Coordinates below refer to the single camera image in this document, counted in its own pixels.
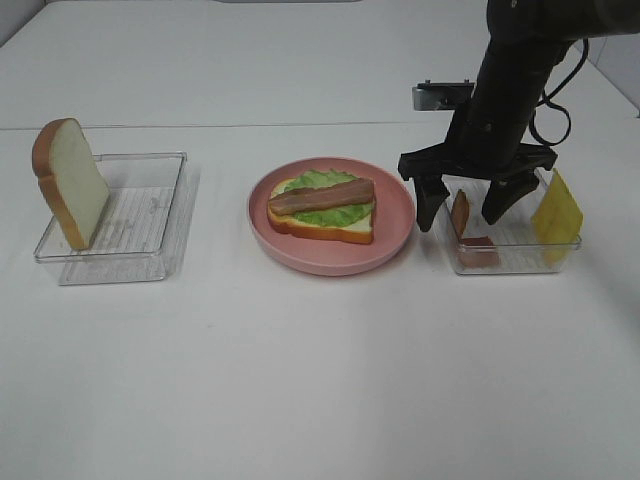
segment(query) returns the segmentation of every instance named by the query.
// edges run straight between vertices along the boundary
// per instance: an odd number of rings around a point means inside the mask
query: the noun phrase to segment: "white bread slice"
[[[294,180],[288,178],[278,183],[271,191],[269,198],[284,192],[285,187]],[[267,217],[273,229],[279,233],[289,233],[294,237],[311,238],[314,240],[339,240],[347,243],[369,244],[373,241],[373,214],[358,220],[346,227],[321,227],[301,222],[292,215],[276,215],[267,205]]]
[[[40,190],[69,245],[75,250],[89,248],[109,187],[78,121],[63,118],[48,123],[33,145],[31,160]]]

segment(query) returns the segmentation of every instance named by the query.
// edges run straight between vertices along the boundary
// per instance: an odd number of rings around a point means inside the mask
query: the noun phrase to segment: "bread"
[[[271,191],[270,198],[284,192],[292,182],[288,178],[278,183]],[[267,206],[269,223],[279,233],[288,233],[295,237],[314,240],[339,240],[347,243],[369,244],[373,241],[374,210],[362,219],[344,227],[319,226],[296,219],[293,215],[277,215]]]
[[[109,187],[98,172],[78,121],[63,118],[48,123],[33,145],[32,166],[71,248],[89,248]]]
[[[462,190],[458,190],[456,198],[453,201],[453,207],[451,207],[451,221],[459,238],[462,238],[464,230],[467,228],[469,210],[470,206],[467,195]]]

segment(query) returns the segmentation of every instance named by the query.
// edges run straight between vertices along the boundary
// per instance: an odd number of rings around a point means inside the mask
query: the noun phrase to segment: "clear plastic tray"
[[[184,153],[96,155],[110,197],[90,249],[71,249],[52,217],[34,252],[59,285],[162,280],[186,247],[197,180]]]
[[[538,174],[538,188],[520,199],[494,225],[482,217],[482,202],[489,182],[460,177],[443,177],[451,196],[438,211],[436,234],[445,244],[451,266],[460,275],[557,273],[567,264],[571,254],[578,250],[581,238],[562,244],[538,242],[531,217],[542,201],[548,184]],[[469,246],[458,235],[451,219],[451,209],[457,191],[467,195],[470,204],[469,221],[464,238],[489,237],[492,246]]]

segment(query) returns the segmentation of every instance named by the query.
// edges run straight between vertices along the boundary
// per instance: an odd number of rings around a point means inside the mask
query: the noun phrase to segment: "sandwich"
[[[373,181],[333,169],[282,180],[267,202],[274,230],[315,240],[369,244],[374,213]]]
[[[40,131],[31,155],[38,185],[71,248],[85,250],[109,198],[77,120],[63,118]]]

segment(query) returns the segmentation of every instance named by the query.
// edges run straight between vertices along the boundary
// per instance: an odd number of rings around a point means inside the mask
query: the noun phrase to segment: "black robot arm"
[[[482,214],[495,223],[535,190],[551,148],[520,143],[553,68],[578,39],[640,32],[638,0],[489,0],[491,41],[471,98],[454,113],[444,143],[400,157],[413,178],[418,225],[431,228],[449,192],[442,175],[491,180]]]

